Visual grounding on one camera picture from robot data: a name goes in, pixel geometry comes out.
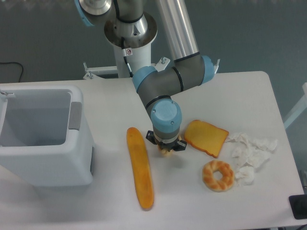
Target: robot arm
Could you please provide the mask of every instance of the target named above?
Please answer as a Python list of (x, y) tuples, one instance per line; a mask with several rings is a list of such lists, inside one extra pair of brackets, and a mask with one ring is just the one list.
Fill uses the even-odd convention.
[[(109, 0), (83, 1), (97, 5)], [(152, 121), (153, 131), (148, 131), (146, 138), (161, 149), (184, 150), (186, 142), (178, 138), (182, 114), (171, 96), (211, 80), (215, 72), (211, 60), (199, 53), (184, 0), (156, 0), (175, 63), (160, 72), (150, 65), (151, 53), (140, 51), (154, 40), (157, 31), (152, 17), (143, 13), (143, 1), (113, 3), (116, 19), (106, 22), (105, 34), (114, 46), (119, 77), (133, 76), (136, 92)], [(122, 55), (129, 47), (134, 49), (133, 55)]]
[(211, 80), (214, 66), (199, 53), (184, 0), (156, 3), (175, 66), (161, 72), (143, 67), (132, 80), (153, 123), (154, 130), (146, 138), (161, 149), (179, 151), (185, 149), (186, 142), (178, 138), (182, 115), (171, 96)]

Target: black object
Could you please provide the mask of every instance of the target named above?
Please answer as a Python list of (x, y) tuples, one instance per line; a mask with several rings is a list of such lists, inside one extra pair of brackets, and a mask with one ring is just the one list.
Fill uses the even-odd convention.
[(158, 141), (154, 136), (154, 132), (150, 130), (148, 130), (147, 132), (146, 139), (149, 140), (154, 145), (158, 145), (161, 149), (167, 149), (168, 151), (170, 150), (183, 151), (186, 149), (186, 146), (187, 146), (187, 142), (184, 140), (179, 140), (179, 138), (167, 144), (161, 141)]
[(295, 219), (307, 219), (307, 195), (291, 195), (289, 201)]
[(16, 61), (0, 62), (0, 65), (8, 65), (8, 64), (16, 64), (16, 65), (19, 65), (21, 67), (21, 73), (20, 73), (19, 79), (18, 79), (18, 82), (21, 82), (21, 77), (22, 77), (23, 72), (24, 72), (24, 66), (21, 63), (16, 62)]
[(306, 226), (307, 226), (307, 224), (304, 224), (304, 225), (302, 225), (301, 227), (297, 228), (296, 230), (301, 230), (301, 229), (303, 229), (303, 228), (306, 227)]

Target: silver metal cylinder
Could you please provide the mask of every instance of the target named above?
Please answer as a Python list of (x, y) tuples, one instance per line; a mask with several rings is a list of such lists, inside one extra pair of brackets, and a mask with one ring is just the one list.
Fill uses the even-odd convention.
[(98, 16), (110, 9), (112, 0), (79, 0), (79, 3), (86, 12)]
[(198, 52), (184, 0), (156, 0), (174, 60)]
[(145, 15), (134, 23), (123, 23), (116, 19), (115, 34), (117, 37), (124, 37), (128, 43), (133, 43), (132, 46), (137, 46), (140, 39), (146, 35), (148, 24)]

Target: donut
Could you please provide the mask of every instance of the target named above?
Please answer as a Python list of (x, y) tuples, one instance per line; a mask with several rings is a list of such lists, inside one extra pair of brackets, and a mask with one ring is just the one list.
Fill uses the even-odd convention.
[[(223, 175), (220, 180), (216, 180), (213, 175), (216, 171), (219, 171)], [(211, 190), (215, 192), (225, 192), (234, 184), (235, 174), (228, 163), (213, 160), (204, 165), (202, 169), (202, 180)]]

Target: gray floor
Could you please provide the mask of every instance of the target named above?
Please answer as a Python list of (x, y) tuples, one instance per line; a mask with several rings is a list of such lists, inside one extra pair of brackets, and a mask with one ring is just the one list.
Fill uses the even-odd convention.
[[(307, 82), (307, 1), (186, 0), (202, 54), (221, 58), (219, 72), (269, 74), (282, 116)], [(170, 57), (153, 0), (145, 10), (160, 30), (153, 62)], [(115, 65), (103, 25), (86, 27), (73, 0), (1, 0), (0, 62), (24, 66), (22, 81), (78, 80), (88, 67)], [(17, 82), (20, 68), (0, 65), (0, 83)], [(287, 130), (298, 169), (307, 168), (307, 111)]]

